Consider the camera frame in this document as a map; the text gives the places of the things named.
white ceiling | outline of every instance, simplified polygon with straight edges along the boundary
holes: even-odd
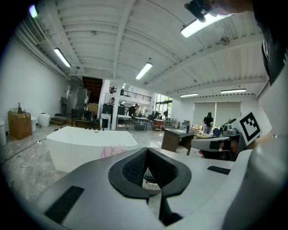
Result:
[[[239,85],[257,95],[268,76],[262,61],[263,36],[253,14],[233,15],[185,38],[181,28],[195,19],[184,8],[186,2],[42,1],[36,20],[72,68],[62,65],[47,43],[39,47],[67,74],[79,78],[115,79],[175,97],[218,95]],[[220,44],[223,36],[231,40],[227,47]],[[147,62],[152,69],[135,80]]]

ceiling light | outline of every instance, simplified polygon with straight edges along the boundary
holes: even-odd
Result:
[[[68,61],[66,60],[66,58],[63,56],[63,54],[61,53],[61,51],[59,50],[59,48],[55,48],[54,52],[58,55],[58,57],[63,61],[63,63],[67,66],[67,67],[71,67],[71,65],[68,63]]]
[[[206,14],[204,16],[206,18],[205,22],[200,22],[198,19],[196,21],[191,22],[189,25],[187,25],[186,27],[184,27],[181,30],[181,34],[185,37],[185,38],[189,38],[191,35],[195,34],[196,32],[198,32],[199,30],[221,20],[224,19],[228,16],[219,16],[217,15],[216,17],[210,15],[210,14]]]
[[[140,79],[145,75],[145,73],[147,73],[147,72],[151,69],[152,66],[153,66],[153,65],[148,62],[148,63],[144,66],[144,68],[141,70],[141,72],[138,74],[138,76],[136,77],[136,79],[137,79],[137,80],[140,80]]]
[[[193,96],[198,96],[198,93],[181,95],[180,97],[193,97]]]
[[[32,18],[37,17],[37,11],[36,11],[35,5],[30,6],[29,12],[30,12]]]
[[[229,90],[222,90],[221,93],[241,93],[241,92],[246,92],[245,88],[241,89],[229,89]]]

marble floor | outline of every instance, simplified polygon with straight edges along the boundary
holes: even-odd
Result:
[[[67,174],[55,169],[46,145],[46,136],[57,128],[56,125],[37,127],[32,136],[20,141],[9,136],[7,145],[0,147],[0,164],[9,187],[31,203]],[[138,143],[137,148],[161,148],[163,131],[152,131],[150,127],[146,132],[131,128],[130,133]]]

